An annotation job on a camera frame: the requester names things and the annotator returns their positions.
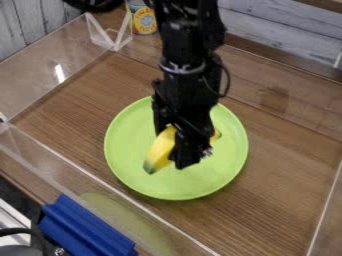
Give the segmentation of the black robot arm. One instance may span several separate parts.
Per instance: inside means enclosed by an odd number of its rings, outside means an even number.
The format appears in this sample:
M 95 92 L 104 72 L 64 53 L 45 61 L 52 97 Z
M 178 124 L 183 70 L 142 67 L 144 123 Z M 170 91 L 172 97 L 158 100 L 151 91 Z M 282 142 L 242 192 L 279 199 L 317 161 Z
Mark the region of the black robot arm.
M 162 40 L 159 67 L 152 81 L 155 132 L 175 128 L 167 159 L 178 169 L 200 162 L 211 153 L 214 124 L 210 112 L 227 95 L 227 67 L 215 53 L 226 27 L 218 0 L 142 0 L 154 10 Z

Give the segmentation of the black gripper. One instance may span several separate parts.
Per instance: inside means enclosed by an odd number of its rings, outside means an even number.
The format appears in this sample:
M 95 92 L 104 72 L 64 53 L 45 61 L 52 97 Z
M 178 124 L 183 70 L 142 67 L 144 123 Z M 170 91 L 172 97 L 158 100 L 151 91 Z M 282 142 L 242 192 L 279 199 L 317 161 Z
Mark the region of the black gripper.
M 155 134 L 168 125 L 175 129 L 168 159 L 182 170 L 200 162 L 211 150 L 215 128 L 210 112 L 227 95 L 230 82 L 220 89 L 222 75 L 230 72 L 220 58 L 208 58 L 195 67 L 162 59 L 163 78 L 152 82 L 152 112 Z

